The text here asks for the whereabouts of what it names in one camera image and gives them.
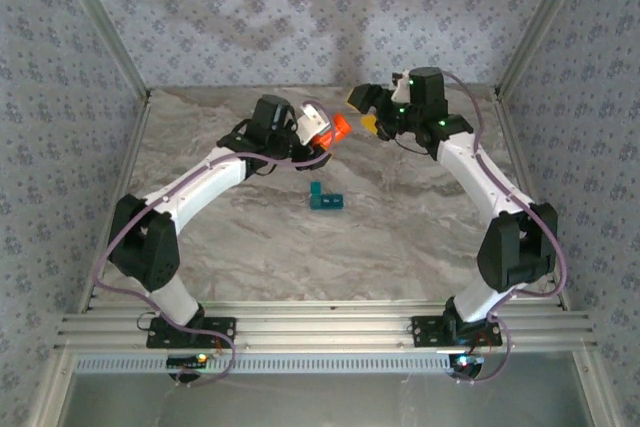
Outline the aluminium corner post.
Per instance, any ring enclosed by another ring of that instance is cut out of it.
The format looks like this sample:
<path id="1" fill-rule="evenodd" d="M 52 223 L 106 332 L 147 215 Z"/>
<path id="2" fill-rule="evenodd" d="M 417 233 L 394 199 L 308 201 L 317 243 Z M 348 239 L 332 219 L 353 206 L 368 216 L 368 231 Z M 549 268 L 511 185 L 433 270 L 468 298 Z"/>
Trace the aluminium corner post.
<path id="1" fill-rule="evenodd" d="M 147 86 L 101 0 L 79 1 L 128 85 L 138 97 L 147 99 Z"/>
<path id="2" fill-rule="evenodd" d="M 498 101 L 508 100 L 566 0 L 540 0 L 495 86 Z"/>

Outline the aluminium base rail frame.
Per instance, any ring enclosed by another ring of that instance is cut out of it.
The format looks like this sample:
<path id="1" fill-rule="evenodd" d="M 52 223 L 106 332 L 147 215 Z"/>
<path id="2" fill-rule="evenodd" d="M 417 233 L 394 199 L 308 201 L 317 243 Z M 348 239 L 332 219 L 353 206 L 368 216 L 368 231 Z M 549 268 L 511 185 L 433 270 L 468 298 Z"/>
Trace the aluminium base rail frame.
<path id="1" fill-rule="evenodd" d="M 411 318 L 437 315 L 444 307 L 417 300 L 234 301 L 208 302 L 205 309 L 211 316 L 236 318 L 236 346 L 253 354 L 409 351 Z M 137 301 L 94 300 L 86 312 L 63 317 L 54 345 L 76 352 L 142 350 L 144 312 Z M 516 299 L 499 316 L 515 353 L 597 346 L 588 314 L 567 311 L 556 300 Z"/>

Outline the grey metal panel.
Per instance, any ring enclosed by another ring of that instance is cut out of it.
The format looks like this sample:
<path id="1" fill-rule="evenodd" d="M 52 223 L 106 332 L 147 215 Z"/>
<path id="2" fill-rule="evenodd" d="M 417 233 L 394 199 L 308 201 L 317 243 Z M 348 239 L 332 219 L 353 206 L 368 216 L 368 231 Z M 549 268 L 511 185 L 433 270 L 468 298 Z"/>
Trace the grey metal panel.
<path id="1" fill-rule="evenodd" d="M 179 387 L 165 374 L 79 374 L 60 427 L 595 427 L 573 377 L 485 385 L 444 375 L 240 375 Z"/>

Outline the aluminium side rail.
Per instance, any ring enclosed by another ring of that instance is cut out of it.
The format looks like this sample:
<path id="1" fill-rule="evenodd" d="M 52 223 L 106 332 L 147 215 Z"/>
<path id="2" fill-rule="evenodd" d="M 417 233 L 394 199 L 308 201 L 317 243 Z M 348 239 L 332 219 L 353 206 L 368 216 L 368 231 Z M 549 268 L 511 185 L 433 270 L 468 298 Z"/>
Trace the aluminium side rail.
<path id="1" fill-rule="evenodd" d="M 145 95 L 142 98 L 142 102 L 140 104 L 139 112 L 135 119 L 133 130 L 129 136 L 125 156 L 120 165 L 119 175 L 106 211 L 106 220 L 98 236 L 95 255 L 92 258 L 88 278 L 77 307 L 77 312 L 79 314 L 84 314 L 89 310 L 91 299 L 93 298 L 94 290 L 96 289 L 94 280 L 101 280 L 103 277 L 103 270 L 106 266 L 106 263 L 98 265 L 98 262 L 102 258 L 102 255 L 106 252 L 106 248 L 109 244 L 109 234 L 116 204 L 118 200 L 126 194 L 129 187 L 132 172 L 135 167 L 142 137 L 146 129 L 146 124 L 149 117 L 149 102 L 151 94 L 151 90 L 147 90 L 145 92 Z"/>
<path id="2" fill-rule="evenodd" d="M 539 193 L 529 172 L 527 158 L 524 153 L 523 147 L 521 146 L 518 132 L 509 106 L 497 93 L 494 93 L 493 96 L 495 97 L 496 102 L 496 113 L 504 135 L 507 149 L 513 162 L 518 185 L 520 189 L 529 197 L 531 197 L 533 200 L 539 201 Z M 549 275 L 550 280 L 548 281 L 548 284 L 553 284 L 555 287 L 560 288 L 559 292 L 556 295 L 559 301 L 559 305 L 563 310 L 570 311 L 571 302 L 569 300 L 568 294 L 566 293 L 566 282 L 568 279 L 568 265 L 566 254 L 560 246 L 558 235 L 555 234 L 553 238 L 556 242 L 556 246 L 553 247 L 554 253 L 556 254 L 556 265 L 554 272 Z"/>

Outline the teal L-shaped block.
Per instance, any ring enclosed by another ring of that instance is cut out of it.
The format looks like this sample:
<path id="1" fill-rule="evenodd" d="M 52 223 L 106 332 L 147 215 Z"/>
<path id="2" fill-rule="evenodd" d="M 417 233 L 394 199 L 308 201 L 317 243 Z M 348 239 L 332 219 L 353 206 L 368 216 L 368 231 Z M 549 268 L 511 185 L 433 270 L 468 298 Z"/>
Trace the teal L-shaped block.
<path id="1" fill-rule="evenodd" d="M 310 183 L 309 207 L 311 210 L 342 210 L 344 208 L 344 195 L 340 193 L 327 193 L 323 191 L 319 181 Z"/>

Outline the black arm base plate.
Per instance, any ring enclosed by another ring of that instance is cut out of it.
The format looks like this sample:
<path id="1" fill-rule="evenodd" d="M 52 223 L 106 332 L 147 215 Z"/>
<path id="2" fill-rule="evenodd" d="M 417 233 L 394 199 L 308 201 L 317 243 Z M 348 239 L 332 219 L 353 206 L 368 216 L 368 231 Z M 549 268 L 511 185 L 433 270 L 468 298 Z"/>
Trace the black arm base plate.
<path id="1" fill-rule="evenodd" d="M 502 346 L 501 329 L 486 319 L 466 323 L 447 320 L 443 316 L 414 316 L 411 334 L 415 347 Z"/>
<path id="2" fill-rule="evenodd" d="M 201 317 L 190 322 L 188 328 L 206 330 L 235 339 L 236 318 Z M 149 349 L 229 349 L 229 342 L 209 334 L 189 333 L 176 329 L 162 317 L 151 320 L 148 328 L 146 347 Z"/>

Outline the small circuit board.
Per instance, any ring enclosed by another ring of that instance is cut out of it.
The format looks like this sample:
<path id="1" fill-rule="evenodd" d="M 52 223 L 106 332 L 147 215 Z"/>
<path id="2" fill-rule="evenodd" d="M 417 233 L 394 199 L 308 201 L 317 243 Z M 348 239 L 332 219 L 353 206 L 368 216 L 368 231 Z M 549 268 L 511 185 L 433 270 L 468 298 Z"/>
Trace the small circuit board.
<path id="1" fill-rule="evenodd" d="M 168 369 L 202 369 L 207 366 L 209 357 L 206 354 L 169 355 L 166 360 Z"/>
<path id="2" fill-rule="evenodd" d="M 449 363 L 453 369 L 464 369 L 467 367 L 480 365 L 484 362 L 482 355 L 456 353 L 449 355 Z"/>

